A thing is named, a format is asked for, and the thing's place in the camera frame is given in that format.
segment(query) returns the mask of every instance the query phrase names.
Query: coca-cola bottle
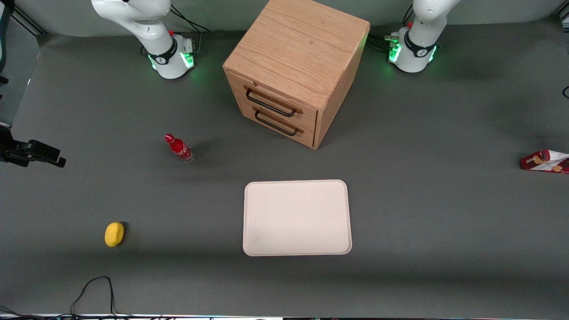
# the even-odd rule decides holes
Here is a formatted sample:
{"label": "coca-cola bottle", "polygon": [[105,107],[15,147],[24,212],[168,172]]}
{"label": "coca-cola bottle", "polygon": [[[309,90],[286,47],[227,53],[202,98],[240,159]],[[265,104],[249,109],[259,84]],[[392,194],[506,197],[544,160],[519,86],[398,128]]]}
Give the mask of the coca-cola bottle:
{"label": "coca-cola bottle", "polygon": [[180,160],[184,162],[190,162],[193,160],[194,153],[188,148],[184,141],[175,138],[170,133],[164,136],[164,140],[168,142],[170,145],[170,150],[172,150],[172,152],[175,153],[180,158]]}

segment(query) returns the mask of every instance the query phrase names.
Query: wooden drawer unit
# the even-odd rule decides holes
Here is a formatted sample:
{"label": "wooden drawer unit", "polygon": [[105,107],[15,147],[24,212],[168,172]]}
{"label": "wooden drawer unit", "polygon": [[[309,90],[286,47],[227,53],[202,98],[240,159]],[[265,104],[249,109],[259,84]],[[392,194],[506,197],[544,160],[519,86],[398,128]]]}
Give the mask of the wooden drawer unit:
{"label": "wooden drawer unit", "polygon": [[317,149],[356,75],[369,22],[270,0],[223,64],[241,113]]}

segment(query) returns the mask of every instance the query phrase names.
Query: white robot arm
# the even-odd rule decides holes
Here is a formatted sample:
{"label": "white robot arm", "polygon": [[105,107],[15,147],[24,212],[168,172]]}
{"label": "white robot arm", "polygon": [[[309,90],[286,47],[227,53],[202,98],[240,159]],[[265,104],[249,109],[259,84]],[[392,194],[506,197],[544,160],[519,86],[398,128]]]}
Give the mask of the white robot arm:
{"label": "white robot arm", "polygon": [[447,14],[461,0],[414,0],[415,21],[412,27],[392,32],[388,61],[399,69],[415,73],[432,61],[436,41],[447,25]]}
{"label": "white robot arm", "polygon": [[140,40],[162,77],[181,77],[194,66],[192,39],[170,35],[159,20],[170,12],[170,0],[91,0],[91,4],[98,15]]}

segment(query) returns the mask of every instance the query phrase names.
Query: black metal handle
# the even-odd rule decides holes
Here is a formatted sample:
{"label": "black metal handle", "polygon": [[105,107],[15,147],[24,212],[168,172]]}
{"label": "black metal handle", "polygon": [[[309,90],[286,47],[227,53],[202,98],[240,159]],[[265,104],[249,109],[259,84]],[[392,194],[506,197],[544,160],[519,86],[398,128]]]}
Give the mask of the black metal handle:
{"label": "black metal handle", "polygon": [[260,122],[263,122],[264,124],[266,124],[267,126],[269,126],[269,127],[271,127],[271,128],[274,128],[274,129],[276,129],[276,130],[279,130],[280,132],[286,134],[287,136],[291,136],[291,137],[292,137],[292,136],[296,135],[297,132],[298,132],[298,129],[294,129],[294,132],[288,132],[288,131],[286,131],[286,130],[284,130],[284,129],[282,129],[282,128],[279,128],[279,127],[275,126],[274,124],[272,124],[272,123],[270,123],[270,122],[268,122],[268,121],[266,121],[266,120],[263,120],[263,119],[259,118],[259,110],[255,110],[255,119],[259,120]]}
{"label": "black metal handle", "polygon": [[275,108],[275,107],[273,107],[273,106],[271,106],[271,105],[268,105],[268,104],[264,103],[264,102],[261,101],[261,100],[257,100],[257,99],[255,99],[254,97],[251,97],[250,94],[251,94],[251,89],[247,89],[247,93],[245,94],[245,96],[247,97],[247,99],[251,100],[252,102],[254,102],[254,103],[256,103],[256,104],[258,104],[258,105],[260,105],[260,106],[264,106],[265,108],[267,108],[267,109],[269,109],[269,110],[271,110],[271,111],[274,111],[274,112],[280,114],[281,116],[285,116],[285,117],[290,118],[290,117],[292,117],[292,116],[296,113],[296,109],[293,109],[292,112],[290,112],[290,113],[286,113],[286,112],[280,111],[279,109],[277,109],[277,108]]}

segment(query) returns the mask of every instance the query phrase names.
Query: bottle cap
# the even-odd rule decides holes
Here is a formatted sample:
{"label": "bottle cap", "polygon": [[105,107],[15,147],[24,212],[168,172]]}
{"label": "bottle cap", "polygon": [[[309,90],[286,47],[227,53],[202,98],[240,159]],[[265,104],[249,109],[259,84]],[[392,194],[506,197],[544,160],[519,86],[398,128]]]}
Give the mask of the bottle cap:
{"label": "bottle cap", "polygon": [[172,143],[174,140],[176,140],[176,138],[174,138],[172,134],[168,133],[164,136],[164,140],[166,140],[168,143]]}

